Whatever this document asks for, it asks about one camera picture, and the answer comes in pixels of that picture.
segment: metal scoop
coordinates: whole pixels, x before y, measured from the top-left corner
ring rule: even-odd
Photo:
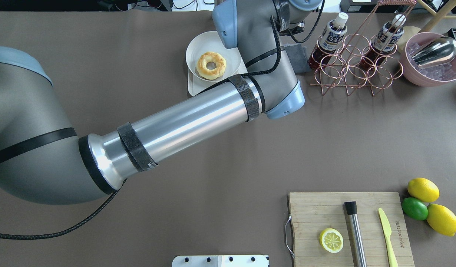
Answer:
[[[411,59],[420,69],[451,62],[456,55],[456,40],[451,37],[439,37],[421,46],[411,54]]]

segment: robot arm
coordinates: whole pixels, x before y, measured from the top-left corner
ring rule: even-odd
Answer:
[[[257,75],[231,77],[104,136],[78,138],[39,63],[0,47],[0,187],[38,203],[91,201],[118,190],[127,177],[261,113],[275,119],[298,110],[304,96],[285,51],[277,68],[262,74],[282,50],[271,17],[280,27],[295,27],[321,0],[280,2],[228,0],[213,11],[225,46],[238,47],[248,72]]]

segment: bottle label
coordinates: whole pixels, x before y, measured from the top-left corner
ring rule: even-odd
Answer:
[[[403,31],[399,30],[394,33],[388,32],[386,25],[378,32],[373,41],[373,47],[378,51],[391,52],[394,45],[398,42],[399,38],[403,35]]]
[[[335,51],[340,46],[347,31],[336,32],[330,27],[325,27],[319,46],[326,51]]]

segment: white bottle cap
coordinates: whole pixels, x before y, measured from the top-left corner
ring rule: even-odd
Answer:
[[[406,17],[404,15],[396,15],[393,20],[393,25],[395,27],[401,27],[406,22]]]
[[[335,19],[335,23],[338,24],[338,25],[345,25],[345,23],[347,22],[348,20],[348,14],[347,13],[344,13],[344,12],[340,12],[338,15],[337,15],[337,18]]]

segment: yellow knife handle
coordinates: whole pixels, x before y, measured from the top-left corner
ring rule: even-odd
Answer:
[[[394,255],[393,251],[393,245],[391,245],[391,240],[389,240],[389,237],[385,236],[386,240],[386,248],[388,251],[388,261],[389,261],[389,267],[398,267],[398,262],[396,261],[396,256]]]

